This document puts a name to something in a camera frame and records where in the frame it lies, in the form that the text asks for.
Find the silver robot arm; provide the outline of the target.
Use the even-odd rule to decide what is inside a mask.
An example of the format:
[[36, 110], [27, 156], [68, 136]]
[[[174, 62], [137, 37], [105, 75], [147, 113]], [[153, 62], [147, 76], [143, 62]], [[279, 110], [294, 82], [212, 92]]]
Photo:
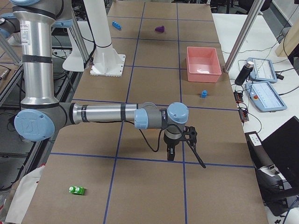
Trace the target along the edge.
[[179, 142], [190, 142], [186, 126], [188, 108], [175, 102], [166, 109], [154, 103], [79, 105], [60, 103], [54, 95], [51, 30], [73, 25], [69, 0], [14, 0], [13, 14], [19, 20], [25, 98], [14, 119], [19, 135], [30, 141], [52, 137], [60, 129], [81, 122], [133, 124], [140, 131], [158, 129], [167, 144], [167, 159], [175, 157]]
[[13, 13], [0, 15], [0, 34], [4, 38], [9, 38], [14, 33], [20, 32], [20, 22]]

